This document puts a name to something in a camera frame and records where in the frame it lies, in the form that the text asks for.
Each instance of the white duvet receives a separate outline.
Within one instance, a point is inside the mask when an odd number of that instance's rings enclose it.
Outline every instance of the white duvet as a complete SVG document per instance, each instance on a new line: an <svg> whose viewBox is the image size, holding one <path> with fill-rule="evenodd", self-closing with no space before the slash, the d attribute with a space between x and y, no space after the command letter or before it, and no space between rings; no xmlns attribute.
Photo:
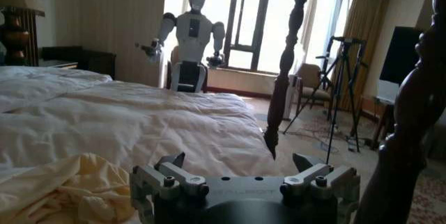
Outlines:
<svg viewBox="0 0 446 224"><path fill-rule="evenodd" d="M129 171L185 152L201 175L271 175L251 112L229 94L189 94L81 70L0 67L0 174L90 152Z"/></svg>

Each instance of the tv screen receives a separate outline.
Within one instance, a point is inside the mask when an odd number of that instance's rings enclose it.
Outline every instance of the tv screen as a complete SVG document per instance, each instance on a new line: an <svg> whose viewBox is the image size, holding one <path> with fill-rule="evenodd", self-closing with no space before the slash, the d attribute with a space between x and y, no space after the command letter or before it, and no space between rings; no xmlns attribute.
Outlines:
<svg viewBox="0 0 446 224"><path fill-rule="evenodd" d="M415 45L419 41L420 33L420 30L411 27L395 27L380 72L380 80L402 84L419 60Z"/></svg>

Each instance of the black tripod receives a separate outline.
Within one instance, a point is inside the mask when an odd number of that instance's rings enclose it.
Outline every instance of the black tripod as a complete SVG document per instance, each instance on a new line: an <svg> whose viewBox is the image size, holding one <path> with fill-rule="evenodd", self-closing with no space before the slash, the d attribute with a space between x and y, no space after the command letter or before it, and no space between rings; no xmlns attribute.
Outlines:
<svg viewBox="0 0 446 224"><path fill-rule="evenodd" d="M300 109L296 110L296 115L292 118L285 130L283 131L283 134L285 134L285 132L288 131L295 119L299 116L299 113L304 109L309 100L313 100L313 95L315 95L315 92L319 90L320 85L323 84L324 87L326 87L326 85L328 85L328 87L332 87L332 83L328 79L328 74L330 74L331 70L334 69L334 67L336 66L338 62L342 61L340 62L340 67L339 67L339 72L338 72L336 78L335 78L335 85L334 85L332 90L331 90L331 98L335 98L336 103L335 103L335 106L334 106L335 108L334 108L334 114L332 114L332 119L331 119L330 143L328 143L328 152L327 152L326 163L328 163L330 152L331 152L331 142L332 142L332 134L334 134L334 130L335 130L334 127L335 127L335 124L336 124L336 116L338 116L338 108L339 108L339 100L340 100L340 91L342 91L342 81L343 81L344 70L347 72L347 79L348 79L348 95L350 95L351 110L352 110L351 113L352 113L352 120L354 120L354 129L352 129L354 130L354 135L355 135L354 138L355 138L355 142L356 142L356 151L359 152L359 140L358 140L358 131L356 131L356 112L355 112L355 102L354 102L354 83L355 83L356 76L358 76L359 65L366 66L362 63L363 49L364 49L366 41L352 39L352 38L346 38L346 37L331 37L330 38L330 43L328 43L328 47L327 47L326 56L323 57L326 59L326 63L327 63L327 59L330 57L330 51L331 51L331 46L332 46L332 41L334 40L342 42L342 45L340 45L342 53L336 56L336 59L335 59L334 63L331 64L328 70L322 72L323 77L320 79L320 82L319 82L318 86L313 88L312 94L307 98L305 103L301 105ZM350 48L354 44L359 45L359 51L358 51L354 73L351 74L348 51L350 51Z"/></svg>

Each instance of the lamp base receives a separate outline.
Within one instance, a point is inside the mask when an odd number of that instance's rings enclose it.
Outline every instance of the lamp base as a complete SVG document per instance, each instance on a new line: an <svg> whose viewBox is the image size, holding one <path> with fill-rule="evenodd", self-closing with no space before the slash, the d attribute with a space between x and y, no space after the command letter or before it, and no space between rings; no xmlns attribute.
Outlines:
<svg viewBox="0 0 446 224"><path fill-rule="evenodd" d="M22 51L29 42L29 32L20 26L18 15L10 11L2 11L5 23L0 26L0 42L6 48L5 65L24 66L25 56Z"/></svg>

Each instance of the table lamp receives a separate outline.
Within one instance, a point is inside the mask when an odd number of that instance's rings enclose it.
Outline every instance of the table lamp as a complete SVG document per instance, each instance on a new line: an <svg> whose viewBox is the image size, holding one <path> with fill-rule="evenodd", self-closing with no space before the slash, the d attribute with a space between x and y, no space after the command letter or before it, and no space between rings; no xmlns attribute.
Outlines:
<svg viewBox="0 0 446 224"><path fill-rule="evenodd" d="M0 26L0 42L6 48L5 65L24 65L22 50L29 42L29 32L20 26L18 16L24 11L44 16L37 0L0 0L5 23Z"/></svg>

